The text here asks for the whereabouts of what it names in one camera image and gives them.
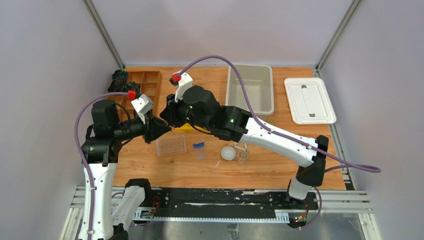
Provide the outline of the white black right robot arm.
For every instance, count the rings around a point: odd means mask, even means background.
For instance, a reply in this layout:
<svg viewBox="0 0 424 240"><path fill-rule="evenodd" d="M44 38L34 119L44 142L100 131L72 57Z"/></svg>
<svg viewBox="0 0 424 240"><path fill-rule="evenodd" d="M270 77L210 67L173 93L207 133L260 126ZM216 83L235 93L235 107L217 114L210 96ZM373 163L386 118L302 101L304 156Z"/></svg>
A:
<svg viewBox="0 0 424 240"><path fill-rule="evenodd" d="M211 91L198 85L190 87L181 99L168 95L160 117L173 128L191 124L220 140L260 146L297 163L285 195L292 209L301 207L309 190L323 183L329 145L323 135L308 138L283 131L242 108L220 105Z"/></svg>

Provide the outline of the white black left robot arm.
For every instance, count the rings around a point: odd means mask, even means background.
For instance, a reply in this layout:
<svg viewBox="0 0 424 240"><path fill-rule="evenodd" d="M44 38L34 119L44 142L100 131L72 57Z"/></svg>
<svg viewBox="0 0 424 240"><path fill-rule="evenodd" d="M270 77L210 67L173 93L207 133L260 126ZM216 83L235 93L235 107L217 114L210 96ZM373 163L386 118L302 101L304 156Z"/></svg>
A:
<svg viewBox="0 0 424 240"><path fill-rule="evenodd" d="M87 128L85 142L80 146L85 175L80 240L126 240L137 208L156 203L149 180L133 178L125 185L121 202L112 210L113 180L123 145L136 137L143 137L149 144L171 130L153 115L153 102L147 96L136 98L131 104L136 116L125 121L120 121L119 104L112 99L92 105L93 124Z"/></svg>

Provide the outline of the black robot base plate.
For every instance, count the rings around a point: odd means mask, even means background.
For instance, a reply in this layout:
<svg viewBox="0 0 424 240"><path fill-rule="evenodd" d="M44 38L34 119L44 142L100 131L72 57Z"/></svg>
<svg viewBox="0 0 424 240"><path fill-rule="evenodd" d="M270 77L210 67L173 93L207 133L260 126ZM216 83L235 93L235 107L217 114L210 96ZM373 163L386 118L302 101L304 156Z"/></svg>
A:
<svg viewBox="0 0 424 240"><path fill-rule="evenodd" d="M318 210L319 203L314 192L298 200L285 190L164 187L153 189L140 206L152 210L156 219L267 220L275 219L277 210L303 215Z"/></svg>

